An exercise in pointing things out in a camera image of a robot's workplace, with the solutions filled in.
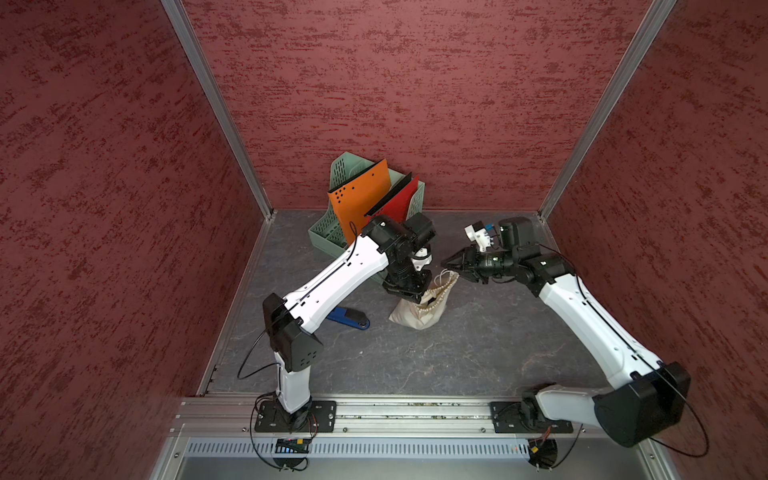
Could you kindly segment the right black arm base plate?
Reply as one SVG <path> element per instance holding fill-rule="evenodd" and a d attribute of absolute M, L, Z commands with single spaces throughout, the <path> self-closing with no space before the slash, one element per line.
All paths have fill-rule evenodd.
<path fill-rule="evenodd" d="M 497 434 L 570 434 L 573 424 L 546 418 L 531 401 L 497 401 L 489 404 L 491 421 Z"/>

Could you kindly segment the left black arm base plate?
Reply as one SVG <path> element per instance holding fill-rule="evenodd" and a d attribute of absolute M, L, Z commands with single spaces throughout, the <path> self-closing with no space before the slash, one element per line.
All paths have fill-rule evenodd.
<path fill-rule="evenodd" d="M 335 427 L 337 403 L 310 400 L 288 413 L 278 400 L 262 400 L 253 417 L 256 433 L 331 433 Z"/>

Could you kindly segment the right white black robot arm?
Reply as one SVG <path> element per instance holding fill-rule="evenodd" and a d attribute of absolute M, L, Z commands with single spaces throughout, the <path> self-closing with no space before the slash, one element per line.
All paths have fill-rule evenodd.
<path fill-rule="evenodd" d="M 600 427 L 614 442 L 632 447 L 678 424 L 691 377 L 665 363 L 624 329 L 590 294 L 575 267 L 535 238 L 531 220 L 511 217 L 496 227 L 465 229 L 469 246 L 442 267 L 475 283 L 515 281 L 556 313 L 601 368 L 602 389 L 558 384 L 524 393 L 520 412 L 530 427 L 570 421 Z"/>

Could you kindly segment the beige drawstring cloth bag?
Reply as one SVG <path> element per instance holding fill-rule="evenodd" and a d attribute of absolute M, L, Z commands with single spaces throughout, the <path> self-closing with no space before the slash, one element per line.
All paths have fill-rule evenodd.
<path fill-rule="evenodd" d="M 458 280 L 457 273 L 443 269 L 428 288 L 438 290 L 438 298 L 435 302 L 421 304 L 400 300 L 388 319 L 394 324 L 418 331 L 432 327 L 445 312 L 450 292 Z"/>

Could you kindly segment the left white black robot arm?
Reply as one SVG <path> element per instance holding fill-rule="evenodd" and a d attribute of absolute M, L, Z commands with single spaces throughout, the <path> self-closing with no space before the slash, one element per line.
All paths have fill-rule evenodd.
<path fill-rule="evenodd" d="M 384 290 L 419 303 L 432 282 L 432 221 L 417 213 L 402 223 L 371 220 L 352 245 L 298 289 L 263 301 L 265 333 L 278 365 L 276 401 L 287 415 L 304 417 L 311 403 L 311 366 L 323 345 L 315 335 L 328 314 L 369 278 L 384 273 Z"/>

